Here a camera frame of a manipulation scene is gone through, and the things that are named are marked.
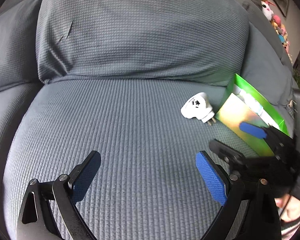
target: person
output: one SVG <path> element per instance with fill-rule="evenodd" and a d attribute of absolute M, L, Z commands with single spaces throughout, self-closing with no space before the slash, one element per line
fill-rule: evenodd
<path fill-rule="evenodd" d="M 289 240 L 300 226 L 300 200 L 285 194 L 281 198 L 275 198 L 278 208 L 284 208 L 281 217 L 282 240 Z"/>

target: silver bolt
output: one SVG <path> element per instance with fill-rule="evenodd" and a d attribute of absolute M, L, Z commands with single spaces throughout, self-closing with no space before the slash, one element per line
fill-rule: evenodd
<path fill-rule="evenodd" d="M 238 176 L 235 175 L 235 174 L 230 174 L 230 175 L 229 175 L 229 178 L 230 178 L 231 180 L 233 180 L 233 181 L 236 181 L 236 180 L 238 179 Z"/>
<path fill-rule="evenodd" d="M 64 181 L 64 180 L 66 180 L 68 178 L 68 175 L 67 174 L 61 174 L 60 176 L 59 176 L 59 180 L 60 181 Z"/>
<path fill-rule="evenodd" d="M 31 179 L 31 181 L 29 182 L 30 185 L 34 185 L 37 183 L 37 179 Z"/>
<path fill-rule="evenodd" d="M 266 179 L 261 179 L 260 182 L 263 185 L 267 185 L 268 184 L 268 181 Z"/>

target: pile of stuffed animals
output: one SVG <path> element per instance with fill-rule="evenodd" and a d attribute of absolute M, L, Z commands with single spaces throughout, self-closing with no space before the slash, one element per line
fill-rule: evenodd
<path fill-rule="evenodd" d="M 288 34 L 286 31 L 286 28 L 285 28 L 284 24 L 281 23 L 280 17 L 278 15 L 274 15 L 273 11 L 271 10 L 271 8 L 269 6 L 270 4 L 275 6 L 275 4 L 269 2 L 268 0 L 261 0 L 261 4 L 262 4 L 263 14 L 270 21 L 271 25 L 273 26 L 273 28 L 279 35 L 279 39 L 280 39 L 282 45 L 284 46 L 284 48 L 286 49 L 286 51 L 289 55 L 289 58 L 291 60 L 291 55 L 289 54 L 290 42 L 288 40 Z"/>

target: gift box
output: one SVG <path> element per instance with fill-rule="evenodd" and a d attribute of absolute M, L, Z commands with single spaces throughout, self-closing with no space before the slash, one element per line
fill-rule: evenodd
<path fill-rule="evenodd" d="M 222 106 L 216 118 L 234 131 L 259 156 L 273 156 L 274 154 L 263 139 L 242 132 L 239 129 L 241 122 L 259 127 L 272 125 L 289 135 L 281 115 L 252 85 L 237 74 L 226 87 Z"/>

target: box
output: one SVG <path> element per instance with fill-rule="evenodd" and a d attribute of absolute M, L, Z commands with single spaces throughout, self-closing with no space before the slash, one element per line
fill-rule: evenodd
<path fill-rule="evenodd" d="M 264 115 L 261 114 L 261 116 L 267 117 L 267 119 L 263 117 L 267 123 L 272 123 L 274 127 L 289 136 L 287 126 L 281 115 L 254 87 L 237 74 L 226 87 L 222 106 L 217 112 L 216 118 L 234 131 L 259 156 L 273 156 L 272 150 L 263 139 L 255 138 L 239 129 L 241 122 L 251 123 L 259 127 L 268 127 L 268 124 L 237 96 L 240 90 L 244 90 L 246 93 L 253 96 L 253 98 L 263 107 L 262 112 L 266 113 Z"/>

